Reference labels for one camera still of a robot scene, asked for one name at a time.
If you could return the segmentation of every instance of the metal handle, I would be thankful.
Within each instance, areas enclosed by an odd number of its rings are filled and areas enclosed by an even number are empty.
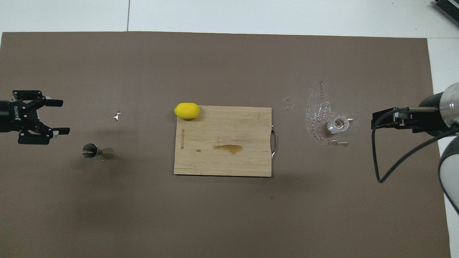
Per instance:
[[[271,148],[271,158],[274,158],[274,154],[276,153],[277,150],[277,134],[274,132],[274,126],[271,125],[271,134],[274,135],[274,150]]]

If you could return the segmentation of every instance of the wooden cutting board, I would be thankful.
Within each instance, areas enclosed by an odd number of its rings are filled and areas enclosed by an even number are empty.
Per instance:
[[[177,118],[174,174],[271,176],[270,107],[199,107]]]

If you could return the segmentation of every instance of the stainless steel jigger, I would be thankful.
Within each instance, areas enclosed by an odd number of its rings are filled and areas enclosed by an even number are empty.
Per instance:
[[[111,159],[115,155],[115,151],[112,148],[101,150],[94,143],[88,143],[81,150],[81,154],[87,159],[93,159],[99,155],[102,159]]]

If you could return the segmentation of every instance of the white table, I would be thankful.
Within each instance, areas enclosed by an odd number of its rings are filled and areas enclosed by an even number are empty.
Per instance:
[[[0,1],[0,32],[126,30],[427,38],[434,92],[459,81],[459,27],[429,0]],[[445,203],[459,258],[459,216]]]

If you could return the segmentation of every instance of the yellow lemon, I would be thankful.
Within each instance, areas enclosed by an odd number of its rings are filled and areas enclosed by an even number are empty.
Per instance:
[[[195,103],[182,102],[174,108],[174,113],[182,119],[192,119],[199,116],[199,106]]]

